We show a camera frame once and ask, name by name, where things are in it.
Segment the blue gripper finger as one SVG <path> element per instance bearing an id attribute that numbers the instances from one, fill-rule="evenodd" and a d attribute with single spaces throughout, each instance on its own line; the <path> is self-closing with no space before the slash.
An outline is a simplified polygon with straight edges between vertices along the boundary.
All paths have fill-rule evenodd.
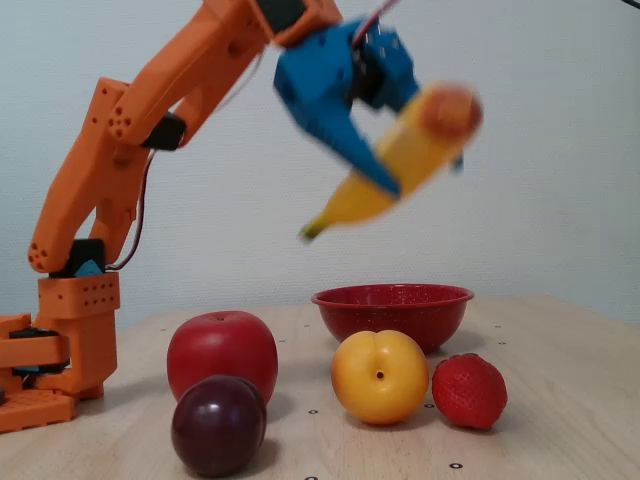
<path id="1" fill-rule="evenodd" d="M 435 130 L 421 124 L 427 109 L 443 106 L 451 92 L 420 90 L 413 60 L 395 31 L 369 29 L 368 48 L 385 74 L 381 90 L 368 106 L 374 110 L 387 108 L 398 116 L 390 136 L 380 141 L 378 152 L 373 152 L 377 160 L 396 173 L 403 166 L 411 166 L 414 174 L 432 174 L 449 162 L 460 166 L 464 139 L 455 138 L 448 145 L 444 137 L 438 138 Z"/>
<path id="2" fill-rule="evenodd" d="M 306 133 L 333 150 L 382 191 L 393 197 L 400 195 L 399 183 L 359 135 L 351 120 L 350 109 L 342 101 L 286 102 L 286 107 Z"/>

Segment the blue gripper body black motor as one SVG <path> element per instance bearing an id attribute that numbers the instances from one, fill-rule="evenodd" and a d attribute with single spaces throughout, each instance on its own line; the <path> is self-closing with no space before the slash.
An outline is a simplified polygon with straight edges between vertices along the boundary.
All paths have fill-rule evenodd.
<path id="1" fill-rule="evenodd" d="M 385 74 L 365 43 L 352 46 L 361 21 L 320 30 L 279 57 L 274 88 L 289 108 L 332 100 L 350 108 L 354 101 L 374 101 Z"/>

